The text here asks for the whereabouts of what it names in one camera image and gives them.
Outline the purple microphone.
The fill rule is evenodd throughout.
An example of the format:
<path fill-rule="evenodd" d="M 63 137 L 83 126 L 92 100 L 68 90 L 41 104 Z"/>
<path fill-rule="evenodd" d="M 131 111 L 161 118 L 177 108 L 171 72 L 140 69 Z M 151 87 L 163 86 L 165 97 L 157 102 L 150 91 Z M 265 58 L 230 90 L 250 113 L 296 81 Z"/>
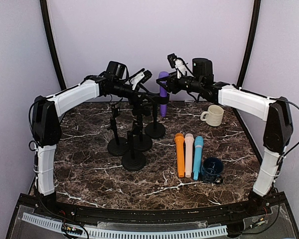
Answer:
<path fill-rule="evenodd" d="M 160 78 L 164 78 L 164 77 L 167 77 L 167 76 L 169 76 L 169 73 L 168 73 L 168 72 L 166 72 L 166 71 L 161 71 L 161 72 L 159 73 L 158 78 L 160 79 Z M 166 98 L 166 97 L 167 97 L 167 91 L 166 91 L 162 86 L 160 86 L 160 92 L 159 92 L 159 95 L 160 95 L 161 97 L 163 97 L 163 98 Z M 167 104 L 161 104 L 161 105 L 160 105 L 160 115 L 161 115 L 162 117 L 165 117 L 165 116 L 166 116 L 166 112 L 167 112 Z"/>

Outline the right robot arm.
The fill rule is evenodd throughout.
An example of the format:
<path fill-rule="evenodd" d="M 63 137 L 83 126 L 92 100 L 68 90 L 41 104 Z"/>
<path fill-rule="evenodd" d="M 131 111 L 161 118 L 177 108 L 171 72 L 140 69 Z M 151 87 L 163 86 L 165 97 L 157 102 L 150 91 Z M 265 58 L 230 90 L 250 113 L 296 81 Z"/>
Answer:
<path fill-rule="evenodd" d="M 290 152 L 288 144 L 294 131 L 290 106 L 293 103 L 284 97 L 267 97 L 225 82 L 215 82 L 212 61 L 209 59 L 192 59 L 191 70 L 182 58 L 174 54 L 168 55 L 167 59 L 175 71 L 156 82 L 168 93 L 177 94 L 182 90 L 194 92 L 210 103 L 241 110 L 266 122 L 264 156 L 252 190 L 254 195 L 266 196 L 279 176 L 284 158 Z"/>

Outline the left black frame post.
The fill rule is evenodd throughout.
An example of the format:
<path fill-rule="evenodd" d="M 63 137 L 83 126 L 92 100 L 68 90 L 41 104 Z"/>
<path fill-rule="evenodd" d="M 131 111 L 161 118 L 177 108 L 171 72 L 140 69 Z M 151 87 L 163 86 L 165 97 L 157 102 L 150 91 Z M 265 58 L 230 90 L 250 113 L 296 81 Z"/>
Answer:
<path fill-rule="evenodd" d="M 59 84 L 59 87 L 61 90 L 67 89 L 66 83 L 63 77 L 61 65 L 59 62 L 55 42 L 54 42 L 54 36 L 52 32 L 52 25 L 50 21 L 50 16 L 49 16 L 49 10 L 48 10 L 48 1 L 47 0 L 39 0 L 40 3 L 40 9 L 41 9 L 41 15 L 42 15 L 42 20 L 43 20 L 43 26 L 45 30 L 45 35 L 46 35 L 46 40 L 51 56 L 51 60 L 53 63 L 54 71 L 57 77 L 57 81 Z"/>

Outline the black stand of blue microphone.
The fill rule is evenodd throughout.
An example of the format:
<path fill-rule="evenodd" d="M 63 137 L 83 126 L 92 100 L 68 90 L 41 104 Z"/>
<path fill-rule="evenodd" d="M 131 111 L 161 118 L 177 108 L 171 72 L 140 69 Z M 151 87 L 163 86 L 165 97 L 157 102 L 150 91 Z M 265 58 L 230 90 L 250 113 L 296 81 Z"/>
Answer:
<path fill-rule="evenodd" d="M 120 108 L 116 105 L 111 105 L 111 112 L 110 126 L 107 130 L 113 131 L 114 138 L 109 141 L 107 150 L 113 156 L 123 156 L 129 150 L 129 146 L 127 139 L 118 135 L 116 117 L 120 115 Z"/>

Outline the black stand of orange microphone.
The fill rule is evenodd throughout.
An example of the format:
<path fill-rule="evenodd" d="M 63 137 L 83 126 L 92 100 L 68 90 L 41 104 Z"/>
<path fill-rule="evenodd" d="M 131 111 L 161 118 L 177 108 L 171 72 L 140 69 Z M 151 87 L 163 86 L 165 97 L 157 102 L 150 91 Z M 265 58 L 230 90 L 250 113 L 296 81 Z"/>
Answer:
<path fill-rule="evenodd" d="M 143 114 L 147 113 L 144 108 L 134 108 L 132 109 L 132 115 L 136 117 L 133 121 L 132 134 L 134 135 L 134 149 L 145 152 L 151 149 L 152 139 L 143 134 Z"/>

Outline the black stand of pink microphone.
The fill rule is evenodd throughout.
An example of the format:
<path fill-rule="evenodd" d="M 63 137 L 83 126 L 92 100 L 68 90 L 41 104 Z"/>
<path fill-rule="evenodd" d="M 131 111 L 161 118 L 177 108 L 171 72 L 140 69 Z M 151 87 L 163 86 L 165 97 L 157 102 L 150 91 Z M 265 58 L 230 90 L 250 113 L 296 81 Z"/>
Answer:
<path fill-rule="evenodd" d="M 134 134 L 140 135 L 141 127 L 137 121 L 133 121 L 131 130 L 127 131 L 127 141 L 129 150 L 122 156 L 122 166 L 128 171 L 139 171 L 146 165 L 144 154 L 134 148 Z"/>

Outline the dark blue mug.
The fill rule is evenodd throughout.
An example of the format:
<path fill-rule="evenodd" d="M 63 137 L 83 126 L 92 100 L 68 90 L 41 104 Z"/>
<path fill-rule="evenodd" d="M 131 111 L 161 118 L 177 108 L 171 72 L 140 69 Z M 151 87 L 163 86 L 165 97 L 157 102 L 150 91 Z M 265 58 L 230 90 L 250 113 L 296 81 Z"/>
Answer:
<path fill-rule="evenodd" d="M 222 184 L 223 162 L 216 157 L 206 158 L 201 165 L 201 180 L 204 183 Z"/>

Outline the black front rail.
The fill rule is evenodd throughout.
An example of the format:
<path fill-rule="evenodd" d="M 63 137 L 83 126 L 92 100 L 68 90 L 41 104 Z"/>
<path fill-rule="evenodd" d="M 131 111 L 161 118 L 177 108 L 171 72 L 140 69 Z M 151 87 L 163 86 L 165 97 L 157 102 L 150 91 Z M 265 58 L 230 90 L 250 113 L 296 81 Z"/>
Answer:
<path fill-rule="evenodd" d="M 252 214 L 247 210 L 248 205 L 248 202 L 242 202 L 207 208 L 141 211 L 101 209 L 56 202 L 52 204 L 52 212 L 58 217 L 65 217 L 67 221 L 89 225 L 97 225 L 101 222 L 169 224 L 207 221 L 209 223 L 234 223 L 235 221 L 240 222 L 249 216 L 258 216 L 265 213 L 265 210 L 259 207 Z"/>

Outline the black stand of purple microphone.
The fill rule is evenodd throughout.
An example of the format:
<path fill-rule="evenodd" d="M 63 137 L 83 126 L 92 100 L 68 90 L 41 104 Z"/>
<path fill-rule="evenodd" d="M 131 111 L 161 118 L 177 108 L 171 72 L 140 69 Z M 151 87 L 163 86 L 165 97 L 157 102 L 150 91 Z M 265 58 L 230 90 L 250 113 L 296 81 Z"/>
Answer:
<path fill-rule="evenodd" d="M 162 138 L 165 135 L 165 127 L 163 124 L 157 121 L 158 105 L 167 104 L 169 102 L 169 94 L 166 98 L 163 98 L 158 94 L 157 101 L 151 101 L 152 104 L 152 118 L 153 121 L 145 127 L 145 133 L 152 139 Z"/>

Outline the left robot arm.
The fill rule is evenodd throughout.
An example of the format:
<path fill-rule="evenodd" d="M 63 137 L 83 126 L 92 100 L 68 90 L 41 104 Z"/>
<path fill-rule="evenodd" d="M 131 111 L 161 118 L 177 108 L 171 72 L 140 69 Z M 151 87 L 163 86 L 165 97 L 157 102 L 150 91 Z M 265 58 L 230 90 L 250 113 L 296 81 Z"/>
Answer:
<path fill-rule="evenodd" d="M 81 83 L 69 89 L 35 98 L 29 110 L 32 114 L 29 125 L 35 144 L 35 188 L 39 195 L 46 197 L 55 192 L 54 154 L 62 135 L 62 116 L 86 101 L 107 95 L 126 98 L 133 105 L 140 106 L 142 99 L 149 94 L 138 92 L 138 88 L 151 77 L 152 73 L 146 69 L 130 76 L 126 65 L 110 61 L 107 69 L 99 75 L 88 75 Z"/>

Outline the white ribbed mug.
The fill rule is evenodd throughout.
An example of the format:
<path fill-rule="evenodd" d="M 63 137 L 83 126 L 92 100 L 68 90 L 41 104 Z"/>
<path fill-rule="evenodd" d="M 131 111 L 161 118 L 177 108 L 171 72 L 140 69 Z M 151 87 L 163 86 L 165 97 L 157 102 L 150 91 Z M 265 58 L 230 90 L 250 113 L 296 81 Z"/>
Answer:
<path fill-rule="evenodd" d="M 224 110 L 218 105 L 210 105 L 207 111 L 201 113 L 200 120 L 209 126 L 217 127 L 222 123 Z"/>

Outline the blue microphone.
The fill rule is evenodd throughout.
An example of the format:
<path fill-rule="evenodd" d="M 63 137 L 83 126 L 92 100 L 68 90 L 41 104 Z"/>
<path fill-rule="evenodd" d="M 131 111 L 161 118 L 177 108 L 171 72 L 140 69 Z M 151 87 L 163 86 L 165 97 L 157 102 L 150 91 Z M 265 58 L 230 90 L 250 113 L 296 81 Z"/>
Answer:
<path fill-rule="evenodd" d="M 204 146 L 203 137 L 197 136 L 194 141 L 193 180 L 198 180 L 199 177 L 203 146 Z"/>

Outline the pink microphone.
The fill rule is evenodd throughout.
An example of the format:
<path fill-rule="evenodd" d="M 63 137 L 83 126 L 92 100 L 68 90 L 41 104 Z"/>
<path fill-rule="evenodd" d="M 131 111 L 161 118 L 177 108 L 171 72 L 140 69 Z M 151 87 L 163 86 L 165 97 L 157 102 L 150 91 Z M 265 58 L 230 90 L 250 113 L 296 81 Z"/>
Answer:
<path fill-rule="evenodd" d="M 193 159 L 193 134 L 187 133 L 185 135 L 185 177 L 190 178 L 192 173 L 192 159 Z"/>

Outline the black frame post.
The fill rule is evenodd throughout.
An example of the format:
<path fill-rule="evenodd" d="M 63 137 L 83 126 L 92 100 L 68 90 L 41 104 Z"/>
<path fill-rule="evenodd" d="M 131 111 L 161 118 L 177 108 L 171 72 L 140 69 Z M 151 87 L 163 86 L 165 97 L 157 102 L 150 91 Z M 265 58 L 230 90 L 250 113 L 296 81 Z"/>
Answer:
<path fill-rule="evenodd" d="M 50 21 L 50 16 L 49 16 L 49 10 L 48 10 L 48 1 L 47 0 L 39 0 L 40 3 L 40 9 L 41 9 L 41 15 L 42 15 L 42 20 L 43 20 L 43 26 L 45 30 L 45 35 L 46 35 L 46 40 L 51 56 L 51 60 L 53 63 L 54 71 L 57 77 L 57 81 L 59 84 L 59 87 L 61 90 L 67 89 L 66 83 L 63 77 L 61 65 L 59 62 L 55 42 L 54 42 L 54 36 L 52 32 L 52 25 Z"/>
<path fill-rule="evenodd" d="M 240 69 L 240 73 L 237 79 L 237 86 L 242 87 L 244 84 L 244 80 L 247 74 L 252 50 L 253 50 L 253 45 L 254 45 L 254 40 L 256 36 L 256 31 L 257 31 L 257 25 L 258 25 L 258 20 L 259 20 L 259 14 L 260 14 L 260 8 L 261 8 L 261 0 L 254 0 L 253 4 L 253 10 L 252 10 L 252 16 L 251 16 L 251 21 L 250 21 L 250 28 L 249 28 L 249 33 L 247 37 L 247 42 L 246 42 L 246 48 L 244 52 L 244 57 L 242 60 L 242 65 Z"/>

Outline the orange microphone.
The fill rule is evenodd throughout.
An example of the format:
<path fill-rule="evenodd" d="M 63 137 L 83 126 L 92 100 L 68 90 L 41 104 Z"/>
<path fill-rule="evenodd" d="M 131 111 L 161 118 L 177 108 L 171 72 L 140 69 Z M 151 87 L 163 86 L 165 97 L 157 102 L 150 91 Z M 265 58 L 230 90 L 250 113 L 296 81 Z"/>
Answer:
<path fill-rule="evenodd" d="M 177 133 L 174 138 L 176 145 L 176 157 L 177 157 L 177 172 L 179 178 L 185 176 L 185 160 L 184 160 L 184 136 L 182 133 Z"/>

